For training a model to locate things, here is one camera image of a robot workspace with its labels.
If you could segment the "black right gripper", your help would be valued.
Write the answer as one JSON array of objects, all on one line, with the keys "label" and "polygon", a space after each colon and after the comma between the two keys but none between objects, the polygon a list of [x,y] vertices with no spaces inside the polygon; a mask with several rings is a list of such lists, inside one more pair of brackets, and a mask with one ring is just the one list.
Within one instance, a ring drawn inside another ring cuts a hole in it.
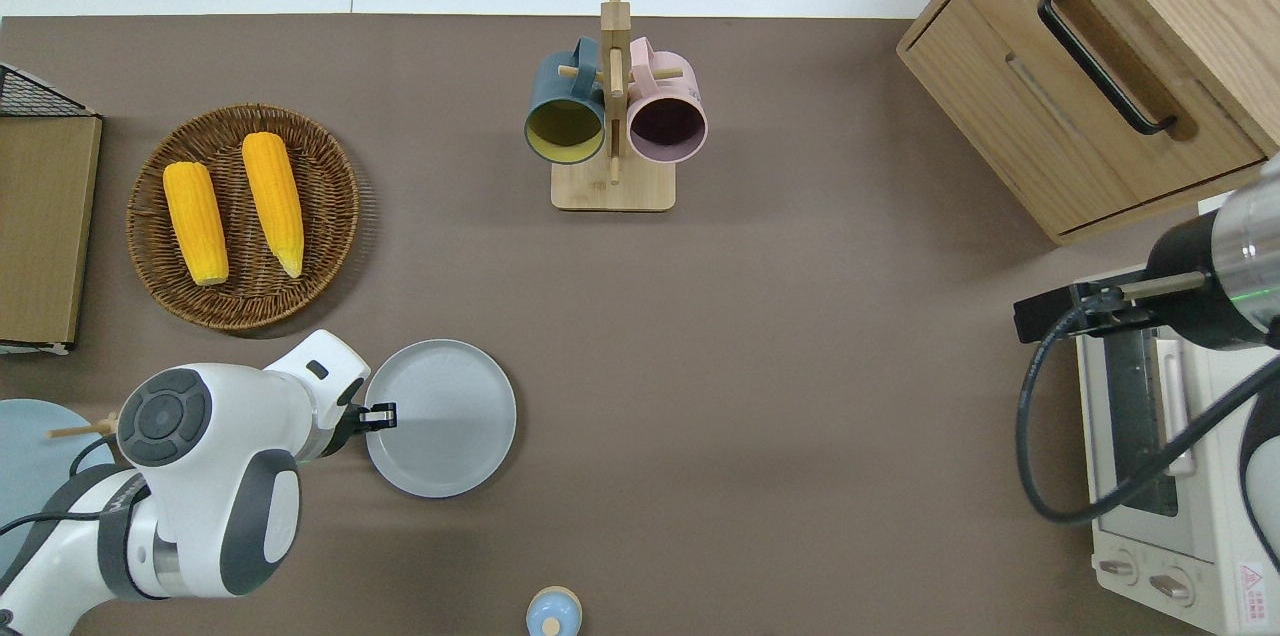
[{"label": "black right gripper", "polygon": [[1012,322],[1021,344],[1041,343],[1056,322],[1068,317],[1066,337],[1108,337],[1115,331],[1158,329],[1166,325],[1152,308],[1123,299],[1124,285],[1112,282],[1073,282],[1012,305]]}]

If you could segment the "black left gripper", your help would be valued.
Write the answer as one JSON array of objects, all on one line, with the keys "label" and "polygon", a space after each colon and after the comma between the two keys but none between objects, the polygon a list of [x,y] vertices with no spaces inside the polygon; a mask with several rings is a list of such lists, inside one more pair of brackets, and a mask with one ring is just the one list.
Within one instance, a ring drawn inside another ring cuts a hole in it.
[{"label": "black left gripper", "polygon": [[384,430],[384,427],[396,427],[398,425],[398,409],[394,402],[378,404],[352,403],[364,384],[365,378],[356,378],[338,399],[337,404],[342,404],[343,411],[335,427],[333,427],[332,436],[329,436],[329,441],[323,450],[323,457],[338,453],[347,444],[349,436],[357,434],[360,430]]}]

